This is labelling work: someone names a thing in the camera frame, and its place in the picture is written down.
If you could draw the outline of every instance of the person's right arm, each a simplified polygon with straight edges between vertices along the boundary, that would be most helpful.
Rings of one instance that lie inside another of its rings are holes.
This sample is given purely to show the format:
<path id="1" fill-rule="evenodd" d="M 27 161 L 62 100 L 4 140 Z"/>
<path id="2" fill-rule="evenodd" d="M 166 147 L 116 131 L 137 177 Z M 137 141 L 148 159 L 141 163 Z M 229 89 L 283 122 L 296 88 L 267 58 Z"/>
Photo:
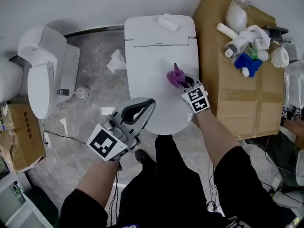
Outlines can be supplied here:
<path id="1" fill-rule="evenodd" d="M 237 216 L 250 227 L 281 227 L 278 206 L 263 188 L 249 155 L 209 110 L 197 114 L 213 165 L 214 183 L 227 218 Z"/>

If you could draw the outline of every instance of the white wall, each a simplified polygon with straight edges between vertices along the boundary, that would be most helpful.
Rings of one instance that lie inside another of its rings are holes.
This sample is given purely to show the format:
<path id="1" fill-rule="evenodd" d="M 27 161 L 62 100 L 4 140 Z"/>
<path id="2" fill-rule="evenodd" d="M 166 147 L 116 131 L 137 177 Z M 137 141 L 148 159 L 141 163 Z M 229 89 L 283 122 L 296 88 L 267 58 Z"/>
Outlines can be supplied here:
<path id="1" fill-rule="evenodd" d="M 0 0 L 0 53 L 14 56 L 22 34 L 48 24 L 62 34 L 112 25 L 129 17 L 165 12 L 192 16 L 200 0 Z M 259 9 L 288 28 L 304 51 L 304 0 L 257 0 Z"/>

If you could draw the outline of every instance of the concrete floor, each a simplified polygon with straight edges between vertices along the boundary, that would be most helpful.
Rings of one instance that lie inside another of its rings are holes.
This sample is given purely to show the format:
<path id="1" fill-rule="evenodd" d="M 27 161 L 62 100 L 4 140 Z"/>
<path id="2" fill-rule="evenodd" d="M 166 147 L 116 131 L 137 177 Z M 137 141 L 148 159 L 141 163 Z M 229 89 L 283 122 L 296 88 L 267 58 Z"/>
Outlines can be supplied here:
<path id="1" fill-rule="evenodd" d="M 86 142 L 97 123 L 104 121 L 100 107 L 115 107 L 122 100 L 130 97 L 126 70 L 113 74 L 107 67 L 111 54 L 119 48 L 124 56 L 124 32 L 98 32 L 68 39 L 68 43 L 81 48 L 76 88 L 87 86 L 91 93 L 87 100 L 75 95 L 57 106 L 53 116 L 44 120 L 47 130 L 65 135 L 60 119 L 65 118 L 68 136 Z M 71 139 L 51 135 L 53 148 L 46 147 L 47 157 L 29 171 L 33 183 L 41 187 L 54 204 L 61 209 L 65 197 L 77 186 L 79 179 L 97 158 L 86 145 Z M 202 134 L 197 126 L 190 123 L 184 130 L 173 136 L 186 165 L 200 175 L 207 200 L 210 200 L 208 182 L 209 156 Z M 138 148 L 146 150 L 155 158 L 154 141 L 156 135 L 143 130 L 142 143 Z M 259 178 L 271 184 L 277 168 L 267 163 L 265 154 L 256 146 L 245 147 L 252 159 Z M 126 186 L 142 169 L 131 153 L 121 159 L 123 171 L 119 174 L 118 190 Z M 210 176 L 213 167 L 210 164 Z"/>

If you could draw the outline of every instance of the smart toilet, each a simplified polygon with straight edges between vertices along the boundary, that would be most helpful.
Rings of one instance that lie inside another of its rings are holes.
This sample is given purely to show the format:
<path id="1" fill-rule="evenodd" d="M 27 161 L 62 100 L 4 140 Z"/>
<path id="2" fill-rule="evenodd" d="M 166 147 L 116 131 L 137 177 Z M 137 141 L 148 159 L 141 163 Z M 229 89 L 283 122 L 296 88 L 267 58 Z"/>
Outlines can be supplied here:
<path id="1" fill-rule="evenodd" d="M 130 96 L 156 101 L 145 128 L 160 135 L 178 133 L 193 117 L 179 89 L 169 83 L 167 73 L 177 63 L 185 73 L 199 76 L 194 21 L 188 16 L 171 16 L 178 21 L 175 32 L 158 24 L 160 16 L 130 18 L 124 24 Z"/>
<path id="2" fill-rule="evenodd" d="M 28 72 L 28 98 L 38 119 L 51 116 L 57 103 L 72 97 L 58 95 L 57 90 L 75 89 L 80 49 L 66 41 L 46 26 L 28 30 L 20 40 L 18 56 L 32 65 Z"/>

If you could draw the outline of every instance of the forearm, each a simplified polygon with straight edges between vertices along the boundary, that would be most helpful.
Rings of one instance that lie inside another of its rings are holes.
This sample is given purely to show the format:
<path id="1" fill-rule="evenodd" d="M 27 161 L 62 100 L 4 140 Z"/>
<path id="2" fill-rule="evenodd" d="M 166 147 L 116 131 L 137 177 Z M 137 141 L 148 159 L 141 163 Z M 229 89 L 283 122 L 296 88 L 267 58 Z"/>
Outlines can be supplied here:
<path id="1" fill-rule="evenodd" d="M 111 194 L 118 162 L 94 161 L 92 167 L 80 180 L 77 189 L 95 199 L 105 207 Z"/>
<path id="2" fill-rule="evenodd" d="M 236 138 L 216 119 L 209 110 L 197 114 L 205 145 L 213 165 L 216 167 L 224 155 L 238 146 Z"/>

